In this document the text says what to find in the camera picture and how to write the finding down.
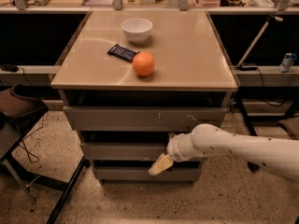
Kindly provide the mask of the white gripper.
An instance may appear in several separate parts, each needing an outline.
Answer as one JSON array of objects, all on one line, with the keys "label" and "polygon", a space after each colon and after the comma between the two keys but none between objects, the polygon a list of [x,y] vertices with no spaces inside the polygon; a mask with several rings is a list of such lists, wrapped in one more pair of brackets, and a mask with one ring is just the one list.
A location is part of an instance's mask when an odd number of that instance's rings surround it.
[{"label": "white gripper", "polygon": [[174,161],[183,162],[194,158],[194,146],[192,143],[192,135],[190,133],[168,134],[169,141],[167,145],[167,153],[161,154],[155,163],[149,168],[150,175],[158,175],[170,168]]}]

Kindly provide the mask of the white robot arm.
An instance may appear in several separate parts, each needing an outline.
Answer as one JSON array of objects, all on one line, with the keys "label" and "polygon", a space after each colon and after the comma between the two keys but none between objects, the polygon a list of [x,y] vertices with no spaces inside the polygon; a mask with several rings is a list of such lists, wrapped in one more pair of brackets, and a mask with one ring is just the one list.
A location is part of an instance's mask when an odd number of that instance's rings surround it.
[{"label": "white robot arm", "polygon": [[169,138],[162,153],[149,168],[151,175],[183,162],[231,154],[261,166],[265,171],[299,180],[299,142],[296,140],[228,133],[211,124],[199,124],[190,133]]}]

